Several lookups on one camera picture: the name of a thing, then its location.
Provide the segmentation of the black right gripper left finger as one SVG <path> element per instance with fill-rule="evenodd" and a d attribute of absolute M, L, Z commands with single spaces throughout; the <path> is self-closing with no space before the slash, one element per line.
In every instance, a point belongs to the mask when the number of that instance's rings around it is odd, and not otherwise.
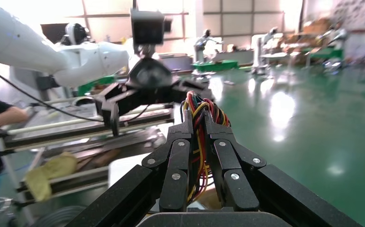
<path fill-rule="evenodd" d="M 187 206 L 193 123 L 190 111 L 184 121 L 169 127 L 167 142 L 146 156 L 78 214 L 69 227 L 136 227 L 155 205 L 160 210 L 183 212 Z"/>

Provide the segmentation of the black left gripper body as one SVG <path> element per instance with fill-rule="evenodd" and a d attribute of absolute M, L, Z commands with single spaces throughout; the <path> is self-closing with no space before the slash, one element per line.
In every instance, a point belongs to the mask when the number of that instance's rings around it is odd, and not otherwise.
<path fill-rule="evenodd" d="M 173 82 L 171 71 L 160 61 L 141 58 L 128 73 L 126 84 L 134 88 L 159 88 Z"/>

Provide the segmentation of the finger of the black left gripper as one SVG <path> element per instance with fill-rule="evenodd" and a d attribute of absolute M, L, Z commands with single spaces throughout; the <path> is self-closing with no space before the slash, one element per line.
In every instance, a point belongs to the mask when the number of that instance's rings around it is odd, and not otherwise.
<path fill-rule="evenodd" d="M 120 116 L 141 105 L 154 104 L 156 94 L 156 88 L 113 83 L 95 97 L 96 110 L 103 118 L 104 125 L 111 129 L 114 136 L 118 136 Z"/>
<path fill-rule="evenodd" d="M 207 84 L 202 84 L 190 79 L 177 79 L 172 85 L 158 88 L 157 103 L 181 103 L 186 99 L 187 93 L 193 91 L 201 98 L 215 100 Z"/>

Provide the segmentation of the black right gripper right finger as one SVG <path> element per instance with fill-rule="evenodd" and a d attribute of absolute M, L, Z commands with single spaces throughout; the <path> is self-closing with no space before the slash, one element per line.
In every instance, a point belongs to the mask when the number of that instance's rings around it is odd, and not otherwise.
<path fill-rule="evenodd" d="M 357 227 L 358 223 L 255 152 L 205 113 L 207 159 L 223 206 L 271 215 L 288 227 Z"/>

